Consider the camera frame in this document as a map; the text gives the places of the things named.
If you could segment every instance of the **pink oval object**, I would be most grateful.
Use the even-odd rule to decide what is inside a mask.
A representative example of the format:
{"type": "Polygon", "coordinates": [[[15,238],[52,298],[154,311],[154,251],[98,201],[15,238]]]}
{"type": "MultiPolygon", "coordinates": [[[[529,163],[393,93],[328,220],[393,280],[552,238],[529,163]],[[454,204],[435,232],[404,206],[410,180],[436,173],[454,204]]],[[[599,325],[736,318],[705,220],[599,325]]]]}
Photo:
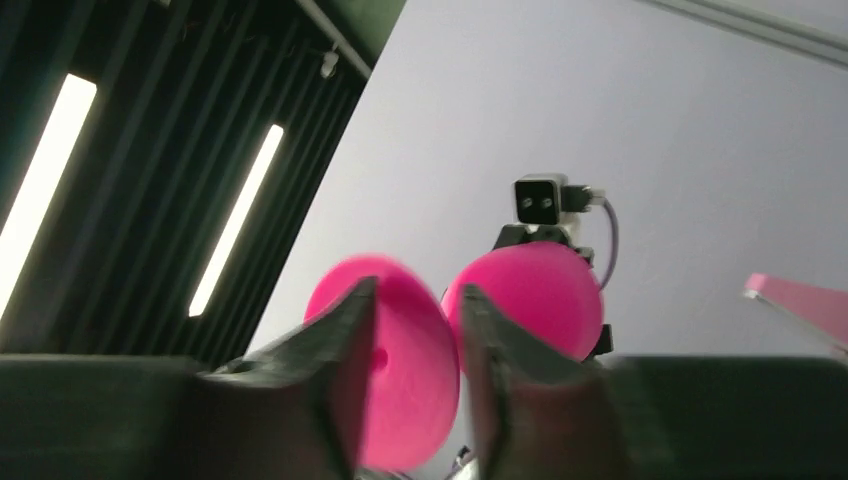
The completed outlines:
{"type": "Polygon", "coordinates": [[[459,403],[459,359],[438,301],[410,270],[381,255],[344,260],[318,283],[305,323],[319,318],[359,279],[378,277],[360,462],[383,471],[420,466],[442,446],[459,403]]]}
{"type": "Polygon", "coordinates": [[[589,265],[553,242],[499,248],[468,265],[442,297],[460,353],[462,287],[477,285],[511,320],[552,348],[583,361],[603,328],[601,288],[589,265]]]}

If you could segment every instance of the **cable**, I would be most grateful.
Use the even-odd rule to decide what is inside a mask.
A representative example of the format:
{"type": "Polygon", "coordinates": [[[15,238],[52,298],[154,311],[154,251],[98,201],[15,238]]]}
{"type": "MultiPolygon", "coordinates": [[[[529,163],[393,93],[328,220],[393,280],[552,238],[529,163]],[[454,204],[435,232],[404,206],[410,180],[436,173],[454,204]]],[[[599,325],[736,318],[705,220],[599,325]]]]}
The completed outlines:
{"type": "Polygon", "coordinates": [[[607,270],[604,272],[604,277],[601,280],[601,290],[606,288],[612,278],[613,272],[615,272],[615,264],[618,263],[618,216],[615,214],[615,209],[608,199],[604,199],[602,206],[610,222],[610,259],[607,264],[607,270]]]}

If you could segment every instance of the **hole in pink disc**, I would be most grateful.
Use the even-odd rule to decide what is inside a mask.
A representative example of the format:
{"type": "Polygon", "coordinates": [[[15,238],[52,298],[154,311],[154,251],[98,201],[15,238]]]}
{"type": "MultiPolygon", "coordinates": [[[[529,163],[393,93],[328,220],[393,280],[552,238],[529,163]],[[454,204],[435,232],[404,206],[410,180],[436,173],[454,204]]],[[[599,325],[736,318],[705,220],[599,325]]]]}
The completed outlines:
{"type": "Polygon", "coordinates": [[[386,353],[386,349],[382,347],[375,348],[374,353],[371,354],[371,372],[379,373],[383,371],[388,364],[389,354],[386,353]]]}

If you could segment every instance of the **ceiling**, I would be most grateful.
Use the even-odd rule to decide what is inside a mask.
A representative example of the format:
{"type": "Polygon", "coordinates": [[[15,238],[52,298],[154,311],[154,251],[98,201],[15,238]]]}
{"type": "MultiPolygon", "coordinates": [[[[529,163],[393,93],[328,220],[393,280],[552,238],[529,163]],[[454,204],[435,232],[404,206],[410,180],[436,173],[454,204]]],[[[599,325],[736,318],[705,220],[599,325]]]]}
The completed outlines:
{"type": "Polygon", "coordinates": [[[406,0],[316,1],[360,51],[366,62],[376,63],[397,23],[406,0]]]}

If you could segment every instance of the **wall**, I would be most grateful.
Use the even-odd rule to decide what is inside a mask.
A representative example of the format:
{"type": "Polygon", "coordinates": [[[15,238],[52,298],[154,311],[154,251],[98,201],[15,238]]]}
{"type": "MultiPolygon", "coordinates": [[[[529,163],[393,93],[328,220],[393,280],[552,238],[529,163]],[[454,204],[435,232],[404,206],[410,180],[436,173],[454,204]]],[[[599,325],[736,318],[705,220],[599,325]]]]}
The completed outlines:
{"type": "MultiPolygon", "coordinates": [[[[512,220],[510,183],[561,171],[618,209],[619,352],[820,353],[739,293],[754,271],[848,289],[848,72],[630,0],[529,5],[408,2],[253,347],[353,253],[441,292],[512,220]]],[[[587,223],[603,264],[603,217],[587,223]]]]}

